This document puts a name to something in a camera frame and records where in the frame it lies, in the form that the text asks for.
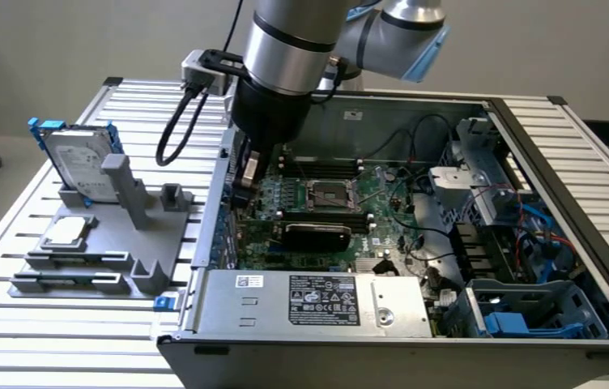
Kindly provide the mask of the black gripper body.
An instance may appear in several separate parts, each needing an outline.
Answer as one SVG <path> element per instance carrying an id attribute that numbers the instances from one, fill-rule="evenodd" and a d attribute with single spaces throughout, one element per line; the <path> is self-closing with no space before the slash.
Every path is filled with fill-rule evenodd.
<path id="1" fill-rule="evenodd" d="M 239 79 L 232 120 L 256 152 L 272 152 L 277 144 L 289 143 L 299 137 L 309 110 L 309 93 L 284 95 L 251 79 Z"/>

